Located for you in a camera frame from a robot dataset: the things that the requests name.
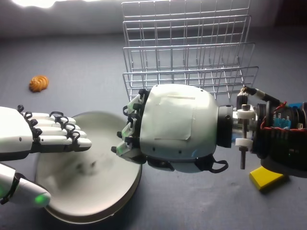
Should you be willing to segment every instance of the gray table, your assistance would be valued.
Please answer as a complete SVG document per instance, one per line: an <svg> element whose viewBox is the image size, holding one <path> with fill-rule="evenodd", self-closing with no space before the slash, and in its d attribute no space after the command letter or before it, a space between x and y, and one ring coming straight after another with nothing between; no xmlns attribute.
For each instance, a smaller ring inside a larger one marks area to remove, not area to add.
<svg viewBox="0 0 307 230"><path fill-rule="evenodd" d="M306 28L251 30L249 40L256 42L252 64L260 67L256 88L289 103L307 101L306 32ZM123 46L121 34L2 41L0 105L23 104L27 111L58 110L69 116L91 110L119 115L128 102L122 82ZM50 85L41 93L31 93L28 83L37 74L47 75ZM8 203L0 207L0 229L306 229L306 179L291 177L262 194L248 178L249 172L260 166L255 155L247 156L244 171L239 168L236 148L217 148L214 155L229 162L227 171L184 174L145 165L133 199L107 221L74 226L54 219L43 209ZM9 165L33 179L35 158L32 154Z"/></svg>

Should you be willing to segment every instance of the red wire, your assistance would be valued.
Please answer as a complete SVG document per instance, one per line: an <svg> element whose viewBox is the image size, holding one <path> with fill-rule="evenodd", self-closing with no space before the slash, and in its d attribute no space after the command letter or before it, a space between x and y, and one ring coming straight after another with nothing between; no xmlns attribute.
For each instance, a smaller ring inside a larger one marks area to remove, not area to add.
<svg viewBox="0 0 307 230"><path fill-rule="evenodd" d="M284 108L286 106L287 102L284 102L283 104L281 104L280 106L278 106L276 109L273 110L273 112L275 112L276 110L280 109L280 108ZM284 128L279 128L279 127L264 127L264 123L265 123L265 120L266 120L266 116L263 118L262 120L262 123L260 125L260 129L261 130L273 130L273 129L276 129L276 130L280 130L280 131L292 131L292 132L306 132L305 129L296 129L296 128L292 128L292 129L284 129Z"/></svg>

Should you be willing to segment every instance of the robotic arm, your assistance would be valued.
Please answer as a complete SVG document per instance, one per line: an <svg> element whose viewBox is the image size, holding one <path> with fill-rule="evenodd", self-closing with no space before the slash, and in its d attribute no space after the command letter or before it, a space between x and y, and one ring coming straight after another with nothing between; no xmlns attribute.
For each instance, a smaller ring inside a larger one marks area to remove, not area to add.
<svg viewBox="0 0 307 230"><path fill-rule="evenodd" d="M248 95L266 103L249 105ZM228 164L214 159L216 145L236 145L242 169L250 151L268 170L307 177L305 103L287 106L265 92L244 87L236 108L218 107L202 89L165 84L140 90L123 112L127 126L117 133L122 141L111 150L128 161L168 171L220 173ZM223 167L215 170L214 163Z"/></svg>
<svg viewBox="0 0 307 230"><path fill-rule="evenodd" d="M88 150L92 143L73 118L60 112L50 114L23 113L0 107L0 161L24 159L34 152L68 152ZM0 163L0 204L13 203L45 207L50 193L29 181L15 169Z"/></svg>

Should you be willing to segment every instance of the bright light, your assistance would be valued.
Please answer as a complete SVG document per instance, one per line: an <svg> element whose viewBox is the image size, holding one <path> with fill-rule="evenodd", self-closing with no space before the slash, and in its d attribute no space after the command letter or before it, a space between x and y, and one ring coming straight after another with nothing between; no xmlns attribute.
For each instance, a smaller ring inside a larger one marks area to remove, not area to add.
<svg viewBox="0 0 307 230"><path fill-rule="evenodd" d="M14 3L20 6L37 6L40 8L49 8L53 6L56 1L68 1L68 0L12 0ZM100 1L100 0L83 0L83 1Z"/></svg>

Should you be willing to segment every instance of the metal wire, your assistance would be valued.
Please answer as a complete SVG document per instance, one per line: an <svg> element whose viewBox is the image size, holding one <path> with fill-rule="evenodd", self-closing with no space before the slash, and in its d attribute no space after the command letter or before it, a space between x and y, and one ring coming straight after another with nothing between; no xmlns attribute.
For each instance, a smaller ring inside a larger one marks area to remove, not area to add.
<svg viewBox="0 0 307 230"><path fill-rule="evenodd" d="M157 84L192 85L215 98L253 84L258 67L249 67L255 44L246 42L250 0L195 1L122 3L130 100Z"/></svg>

